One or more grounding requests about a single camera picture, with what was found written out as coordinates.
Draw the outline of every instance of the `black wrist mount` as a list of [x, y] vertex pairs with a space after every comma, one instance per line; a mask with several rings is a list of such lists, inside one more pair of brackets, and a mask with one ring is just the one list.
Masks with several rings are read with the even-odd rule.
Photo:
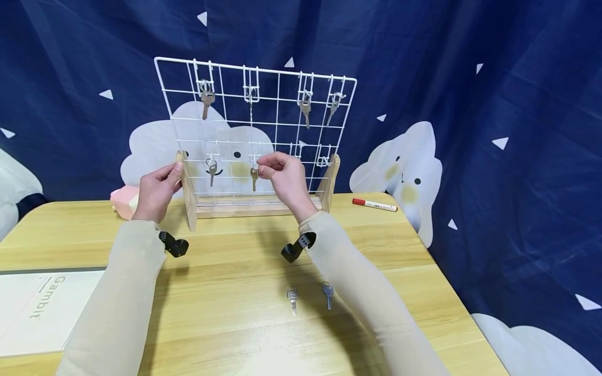
[[174, 238], [169, 232], [161, 231], [159, 240], [165, 244], [165, 250], [172, 254], [173, 257], [180, 257], [186, 254], [188, 250], [188, 242], [184, 239]]
[[315, 232], [305, 232], [301, 234], [295, 244], [288, 243], [284, 246], [280, 254], [291, 264], [299, 257], [301, 252], [311, 248], [315, 243]]

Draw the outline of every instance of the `navy blue backdrop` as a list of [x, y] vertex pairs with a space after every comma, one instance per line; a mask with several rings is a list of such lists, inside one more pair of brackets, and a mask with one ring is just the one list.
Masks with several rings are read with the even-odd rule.
[[[592, 375], [588, 362], [602, 369], [599, 2], [6, 0], [1, 8], [0, 127], [16, 135], [0, 134], [0, 147], [48, 199], [103, 200], [123, 185], [131, 132], [168, 118], [154, 57], [268, 69], [293, 57], [294, 70], [358, 79], [336, 190], [353, 189], [352, 173], [378, 145], [429, 122], [442, 170], [425, 244], [468, 310], [499, 320], [475, 316], [494, 348], [492, 333], [536, 327], [541, 351], [558, 351], [546, 341], [559, 339], [581, 355], [555, 356]], [[98, 95], [105, 90], [113, 100]], [[519, 355], [498, 354], [520, 374]], [[550, 365], [541, 366], [544, 374]]]

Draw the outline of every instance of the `hand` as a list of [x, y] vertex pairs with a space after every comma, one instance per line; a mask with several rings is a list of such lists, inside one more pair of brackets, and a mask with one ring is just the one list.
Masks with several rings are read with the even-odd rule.
[[182, 162], [178, 162], [144, 175], [140, 179], [138, 208], [132, 220], [163, 221], [173, 194], [182, 188], [183, 169]]
[[276, 195], [301, 223], [318, 209], [309, 198], [305, 182], [305, 167], [297, 158], [275, 152], [257, 160], [259, 177], [270, 179]]

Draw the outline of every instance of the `keys on table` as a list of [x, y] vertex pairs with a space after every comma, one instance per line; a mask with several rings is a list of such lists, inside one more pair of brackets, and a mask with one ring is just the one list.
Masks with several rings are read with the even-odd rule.
[[209, 167], [209, 175], [211, 175], [210, 186], [213, 186], [213, 177], [216, 175], [217, 172], [217, 161], [212, 158], [207, 158], [205, 160], [205, 163]]
[[301, 108], [301, 112], [305, 115], [305, 125], [307, 129], [309, 129], [309, 112], [311, 111], [311, 97], [309, 99], [304, 99], [299, 102], [299, 107]]
[[288, 285], [287, 299], [290, 300], [293, 308], [293, 316], [297, 316], [297, 288], [293, 285]]
[[326, 295], [326, 304], [328, 305], [328, 310], [331, 310], [332, 306], [330, 304], [330, 298], [332, 298], [333, 294], [335, 293], [335, 290], [332, 287], [332, 285], [330, 285], [330, 283], [324, 281], [322, 282], [322, 291]]
[[203, 90], [203, 92], [200, 94], [200, 101], [204, 104], [203, 120], [207, 120], [207, 111], [209, 111], [209, 107], [211, 107], [211, 104], [216, 101], [216, 95], [215, 93], [213, 93], [213, 91]]
[[255, 165], [251, 167], [251, 179], [253, 179], [253, 192], [255, 192], [255, 184], [257, 183], [257, 179], [259, 179], [259, 170], [255, 168]]

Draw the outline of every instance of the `white marker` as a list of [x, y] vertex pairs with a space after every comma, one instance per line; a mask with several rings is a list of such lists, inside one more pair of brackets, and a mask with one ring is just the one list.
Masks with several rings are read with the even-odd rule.
[[371, 208], [388, 210], [390, 212], [396, 212], [397, 211], [397, 207], [393, 206], [393, 205], [381, 204], [381, 203], [378, 203], [378, 202], [366, 201], [366, 200], [362, 200], [362, 199], [353, 199], [352, 202], [355, 205], [369, 206]]

